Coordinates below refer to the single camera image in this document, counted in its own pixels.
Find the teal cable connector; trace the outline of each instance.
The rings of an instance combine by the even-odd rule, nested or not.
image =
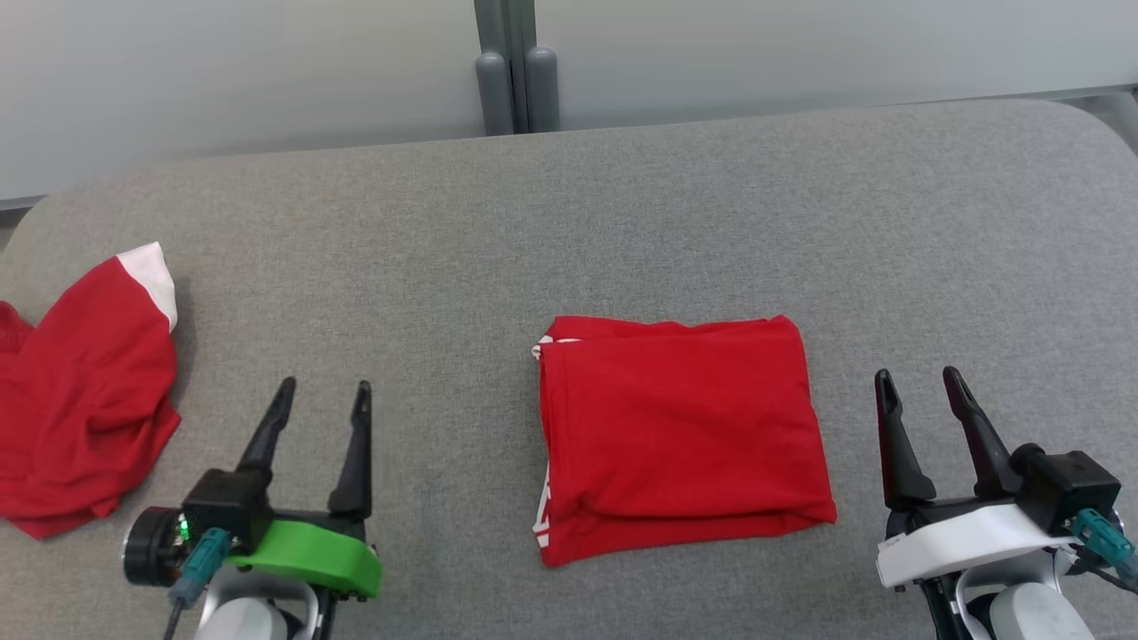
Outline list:
[[[182,564],[182,576],[170,588],[167,597],[171,605],[192,607],[206,584],[213,577],[229,556],[230,535],[228,531],[213,527],[206,531],[198,543],[193,545],[189,558]]]
[[[1127,586],[1138,590],[1138,558],[1135,557],[1135,545],[1119,533],[1102,514],[1094,509],[1083,509],[1074,518],[1071,533],[1104,560],[1119,574]]]

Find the white wall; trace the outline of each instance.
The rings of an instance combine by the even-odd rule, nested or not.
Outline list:
[[[536,0],[566,129],[1138,84],[1136,0]]]
[[[2,0],[0,200],[162,158],[479,136],[470,1]]]

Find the gray fabric surface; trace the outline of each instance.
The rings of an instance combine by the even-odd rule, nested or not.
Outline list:
[[[1136,203],[1121,140],[1029,101],[228,157],[50,197],[0,257],[0,300],[35,321],[86,269],[160,240],[184,420],[114,517],[46,543],[0,524],[2,633],[157,637],[165,596],[124,582],[122,534],[234,463],[295,375],[279,507],[323,504],[357,379],[379,403],[387,576],[337,638],[931,638],[921,596],[876,582],[872,376],[892,370],[942,495],[973,482],[953,363],[1005,441],[1090,452],[1133,518]],[[528,352],[559,313],[790,315],[839,523],[543,568]],[[1132,596],[1065,584],[1099,638],[1138,638]]]

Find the crumpled red shirt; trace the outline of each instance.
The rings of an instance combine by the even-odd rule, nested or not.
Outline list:
[[[0,302],[0,517],[35,539],[118,507],[180,418],[157,243],[89,271],[31,327]]]

